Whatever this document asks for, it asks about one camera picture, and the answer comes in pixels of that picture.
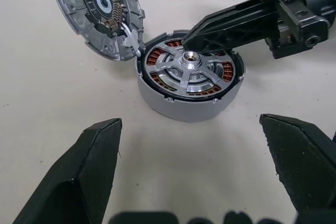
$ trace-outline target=white table surface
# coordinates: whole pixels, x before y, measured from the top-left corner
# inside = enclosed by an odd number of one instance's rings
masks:
[[[245,0],[140,1],[148,41]],[[83,129],[117,117],[122,158],[104,223],[123,210],[172,211],[181,223],[220,223],[229,210],[293,222],[258,120],[292,116],[334,134],[335,39],[281,60],[264,41],[237,49],[247,74],[236,100],[213,120],[187,124],[149,109],[134,61],[95,55],[55,0],[2,0],[0,20],[0,223],[12,223]]]

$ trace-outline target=copper coil winding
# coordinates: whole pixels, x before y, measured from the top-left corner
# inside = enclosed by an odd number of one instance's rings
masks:
[[[166,43],[166,45],[170,47],[180,47],[182,46],[181,40],[175,40],[175,41],[169,41]]]
[[[223,74],[223,80],[225,82],[231,82],[233,79],[233,66],[230,62],[223,63],[224,68],[224,74]]]
[[[151,52],[151,54],[149,55],[149,57],[148,57],[148,59],[147,59],[147,65],[148,66],[154,66],[154,65],[156,65],[156,62],[157,62],[157,60],[158,60],[158,58],[159,58],[159,56],[162,54],[162,53],[164,53],[161,49],[159,49],[159,48],[155,48],[152,52]]]
[[[158,76],[157,73],[151,73],[151,77],[153,78],[153,80],[155,82],[157,82],[161,87],[165,88],[165,89],[168,89],[172,92],[175,92],[176,89],[172,88],[172,87],[169,87],[168,85],[166,85],[161,79],[160,77]]]
[[[189,92],[188,94],[189,95],[195,95],[195,96],[210,95],[210,94],[217,93],[220,90],[221,90],[221,88],[219,86],[214,86],[213,88],[202,91],[202,92]]]

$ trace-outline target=circuit board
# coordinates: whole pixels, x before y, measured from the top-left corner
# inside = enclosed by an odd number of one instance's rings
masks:
[[[87,7],[87,19],[95,28],[112,38],[122,33],[121,25],[128,9],[122,0],[83,0]]]

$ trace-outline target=gray motor casing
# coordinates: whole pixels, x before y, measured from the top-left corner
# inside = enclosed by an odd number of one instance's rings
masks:
[[[163,38],[174,37],[175,34],[187,34],[187,31],[174,31],[172,34],[162,34],[146,44],[146,50],[150,51],[151,47],[158,40]],[[245,76],[245,65],[241,56],[231,52],[236,58],[236,63],[240,65],[240,73],[236,77],[236,82],[232,87],[220,98],[214,98],[208,101],[184,101],[173,96],[167,96],[153,89],[144,79],[140,69],[139,61],[136,64],[137,80],[140,93],[148,106],[157,113],[168,118],[188,123],[202,122],[212,119],[225,110],[226,107],[236,98],[236,95],[243,83]]]
[[[138,74],[138,86],[142,98],[152,110],[168,118],[188,123],[202,122],[219,115],[236,98],[242,81],[235,85],[222,99],[207,102],[187,102],[165,98],[153,90]]]

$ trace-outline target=brushless motor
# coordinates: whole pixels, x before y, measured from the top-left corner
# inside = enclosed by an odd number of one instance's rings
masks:
[[[239,54],[197,54],[182,46],[188,31],[163,34],[146,45],[139,0],[56,0],[69,25],[97,54],[114,61],[136,57],[140,92],[169,118],[199,122],[221,113],[245,74]]]
[[[205,121],[234,100],[245,66],[232,51],[185,51],[181,41],[187,32],[163,34],[147,43],[137,60],[138,85],[146,103],[160,114],[178,121]]]

